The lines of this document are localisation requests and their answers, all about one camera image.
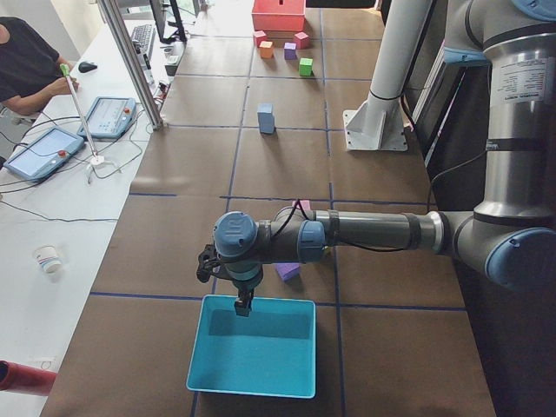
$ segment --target monitor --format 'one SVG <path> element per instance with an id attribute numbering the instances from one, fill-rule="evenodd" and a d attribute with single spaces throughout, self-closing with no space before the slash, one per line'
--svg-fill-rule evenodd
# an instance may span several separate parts
<path id="1" fill-rule="evenodd" d="M 166 9 L 163 0 L 117 0 L 117 4 L 120 9 L 150 6 L 156 24 L 158 39 L 160 42 L 167 42 L 164 37 L 164 30 L 166 29 Z"/>

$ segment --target red object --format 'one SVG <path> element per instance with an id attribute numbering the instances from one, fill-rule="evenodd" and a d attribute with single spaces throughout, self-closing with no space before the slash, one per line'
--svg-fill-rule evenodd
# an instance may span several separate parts
<path id="1" fill-rule="evenodd" d="M 47 396 L 57 373 L 0 361 L 0 391 Z"/>
<path id="2" fill-rule="evenodd" d="M 305 32 L 299 32 L 294 35 L 295 46 L 298 50 L 304 50 L 311 44 L 309 36 Z"/>
<path id="3" fill-rule="evenodd" d="M 261 46 L 261 42 L 264 42 L 268 40 L 267 34 L 264 33 L 263 30 L 257 30 L 254 34 L 253 34 L 253 42 L 255 43 L 255 46 L 257 48 L 259 48 Z"/>
<path id="4" fill-rule="evenodd" d="M 303 30 L 305 0 L 255 0 L 251 16 L 255 30 Z"/>

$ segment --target orange foam block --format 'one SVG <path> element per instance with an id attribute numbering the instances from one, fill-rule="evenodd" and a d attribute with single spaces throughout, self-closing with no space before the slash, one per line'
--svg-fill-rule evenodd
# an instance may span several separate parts
<path id="1" fill-rule="evenodd" d="M 259 45 L 259 52 L 261 54 L 261 58 L 272 58 L 275 54 L 275 47 L 272 42 L 263 41 Z"/>

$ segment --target paper cup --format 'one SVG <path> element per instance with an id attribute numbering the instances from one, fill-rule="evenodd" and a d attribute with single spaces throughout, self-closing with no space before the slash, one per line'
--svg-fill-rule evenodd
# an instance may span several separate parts
<path id="1" fill-rule="evenodd" d="M 33 252 L 33 256 L 43 271 L 48 274 L 56 272 L 62 267 L 62 261 L 53 246 L 42 246 Z"/>

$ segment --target touchscreen tablet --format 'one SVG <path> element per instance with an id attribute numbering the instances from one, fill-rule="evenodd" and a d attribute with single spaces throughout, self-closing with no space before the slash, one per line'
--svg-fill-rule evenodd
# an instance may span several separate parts
<path id="1" fill-rule="evenodd" d="M 12 156 L 4 167 L 25 180 L 39 181 L 64 165 L 83 143 L 80 136 L 52 128 Z"/>

